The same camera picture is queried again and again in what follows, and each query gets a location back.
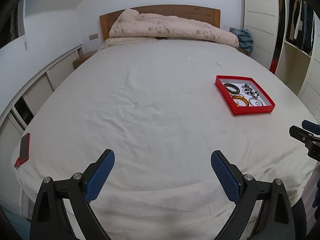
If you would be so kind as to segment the blue crumpled clothing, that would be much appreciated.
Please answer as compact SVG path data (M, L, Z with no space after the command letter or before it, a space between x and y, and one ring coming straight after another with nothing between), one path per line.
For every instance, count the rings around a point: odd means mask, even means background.
M241 49L251 53L253 50L253 38L247 29L233 29L232 33L238 38Z

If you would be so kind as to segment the white wardrobe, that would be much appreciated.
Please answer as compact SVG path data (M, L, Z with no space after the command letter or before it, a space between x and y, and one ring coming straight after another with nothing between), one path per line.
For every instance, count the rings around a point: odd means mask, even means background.
M289 0L244 0L244 28L253 38L251 58L281 80L319 121L319 17L314 11L309 55L286 40L288 19Z

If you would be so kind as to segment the white bed sheet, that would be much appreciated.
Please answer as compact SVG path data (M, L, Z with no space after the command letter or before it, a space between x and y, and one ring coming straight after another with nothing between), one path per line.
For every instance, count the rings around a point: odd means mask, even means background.
M272 113L233 115L217 75L254 79ZM264 66L192 40L98 51L32 119L29 160L15 176L32 200L44 177L68 179L106 149L116 161L91 207L112 239L213 239L232 213L210 164L220 150L255 179L280 178L296 204L316 162L289 128L312 115Z

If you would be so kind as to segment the red jewelry box tray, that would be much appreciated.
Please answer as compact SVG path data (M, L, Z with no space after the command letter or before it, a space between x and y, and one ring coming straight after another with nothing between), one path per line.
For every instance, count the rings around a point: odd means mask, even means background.
M224 83L236 85L240 89L240 94L238 95L244 96L247 100L251 97L258 98L263 102L264 106L252 107L249 105L248 107L238 107L233 102L233 94L228 93L223 86ZM271 97L251 77L217 75L215 78L215 85L233 115L268 114L272 113L276 106Z

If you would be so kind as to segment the amber tortoiseshell bangle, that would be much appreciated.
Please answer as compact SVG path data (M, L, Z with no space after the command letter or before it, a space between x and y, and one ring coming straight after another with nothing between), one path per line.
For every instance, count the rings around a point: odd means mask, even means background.
M249 106L249 101L242 95L233 95L232 99L233 99L233 102L238 107L248 107Z

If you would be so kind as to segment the dark brown bangle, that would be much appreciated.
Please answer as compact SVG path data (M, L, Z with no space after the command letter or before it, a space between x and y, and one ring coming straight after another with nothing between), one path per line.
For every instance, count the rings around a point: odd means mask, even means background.
M233 95L240 94L240 89L232 83L224 83L223 86L225 87L227 92L230 94L233 94Z

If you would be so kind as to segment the white low cabinet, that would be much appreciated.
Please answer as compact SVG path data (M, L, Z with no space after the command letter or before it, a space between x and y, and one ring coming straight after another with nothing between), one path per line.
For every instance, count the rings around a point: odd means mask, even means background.
M74 71L79 45L45 66L14 96L1 114L1 207L28 216L28 197L13 172L11 158L20 137L50 95Z

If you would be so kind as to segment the wooden nightstand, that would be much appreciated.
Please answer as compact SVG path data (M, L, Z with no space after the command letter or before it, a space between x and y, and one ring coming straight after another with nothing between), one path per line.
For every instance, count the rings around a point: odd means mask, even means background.
M85 61L87 61L90 57L92 57L96 52L97 52L97 50L90 51L89 53L85 53L85 54L81 55L78 59L76 59L75 61L73 61L73 67L74 67L74 69L77 69L77 68L78 68L80 65L82 65Z

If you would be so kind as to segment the hanging dark clothes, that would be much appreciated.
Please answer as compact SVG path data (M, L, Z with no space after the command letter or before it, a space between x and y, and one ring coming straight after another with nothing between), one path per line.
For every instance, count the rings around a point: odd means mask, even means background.
M314 36L314 11L306 0L289 0L289 19L286 40L311 54Z

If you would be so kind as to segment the beige wall switch plate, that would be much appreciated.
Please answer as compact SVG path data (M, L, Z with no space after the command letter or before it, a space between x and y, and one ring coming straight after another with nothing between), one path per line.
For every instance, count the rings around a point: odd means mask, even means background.
M89 35L89 40L95 40L98 38L98 34Z

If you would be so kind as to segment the beige floral duvet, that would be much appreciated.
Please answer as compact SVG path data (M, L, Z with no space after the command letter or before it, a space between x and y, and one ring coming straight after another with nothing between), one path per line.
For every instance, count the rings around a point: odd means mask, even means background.
M103 40L120 37L186 38L239 47L238 38L220 28L221 11L195 5L148 5L100 16Z

